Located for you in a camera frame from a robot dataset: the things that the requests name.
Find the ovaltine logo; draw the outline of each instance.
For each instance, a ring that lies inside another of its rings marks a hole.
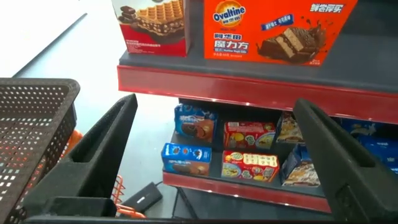
[[[217,5],[213,19],[225,27],[234,27],[242,21],[245,12],[246,8],[236,1],[222,1]]]

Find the store shelf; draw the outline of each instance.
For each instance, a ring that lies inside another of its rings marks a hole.
[[[254,202],[197,190],[182,189],[199,219],[228,220],[332,220],[330,214],[291,208],[270,203]],[[174,218],[193,218],[182,200],[176,195]]]
[[[171,142],[202,145],[200,142],[174,134]],[[174,174],[163,171],[163,182],[167,185],[204,190],[217,194],[276,203],[289,207],[306,208],[330,212],[321,187],[283,187],[279,175],[271,183],[255,180],[221,178],[222,152],[213,150],[208,177],[200,175]]]
[[[305,98],[331,116],[398,124],[398,34],[386,16],[398,7],[387,2],[359,1],[326,62],[316,68],[205,60],[203,4],[193,0],[188,57],[125,53],[119,89],[279,110]]]

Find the product packaging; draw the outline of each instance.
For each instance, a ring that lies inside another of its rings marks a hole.
[[[208,175],[211,148],[166,143],[162,150],[162,160],[167,172]]]
[[[300,144],[295,146],[283,163],[280,176],[283,186],[318,187],[320,185],[307,148]]]
[[[371,136],[379,128],[383,126],[382,123],[375,123],[372,121],[361,121],[356,119],[341,118],[341,127],[353,136]]]
[[[205,0],[205,58],[314,65],[356,0]]]
[[[112,0],[129,53],[186,56],[188,0]]]
[[[224,125],[224,146],[240,149],[270,149],[275,136],[272,123],[227,122]]]
[[[279,134],[276,142],[304,143],[299,124],[293,118],[292,112],[282,112],[277,127]]]
[[[174,109],[175,131],[188,138],[212,142],[217,114],[180,104]]]
[[[279,170],[277,156],[247,152],[223,152],[222,177],[272,182]]]
[[[388,168],[398,172],[398,141],[365,135],[358,136],[358,141]]]

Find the red product box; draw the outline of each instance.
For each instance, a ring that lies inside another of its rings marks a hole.
[[[224,125],[224,146],[240,149],[270,149],[275,136],[272,123],[227,122]]]
[[[222,177],[272,182],[278,171],[279,162],[275,155],[223,152]]]
[[[205,58],[320,66],[357,0],[205,0]]]
[[[112,0],[129,53],[187,56],[188,0]]]

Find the wire basket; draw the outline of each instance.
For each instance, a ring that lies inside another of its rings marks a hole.
[[[29,190],[57,163],[76,126],[75,80],[0,78],[0,223],[19,223]]]

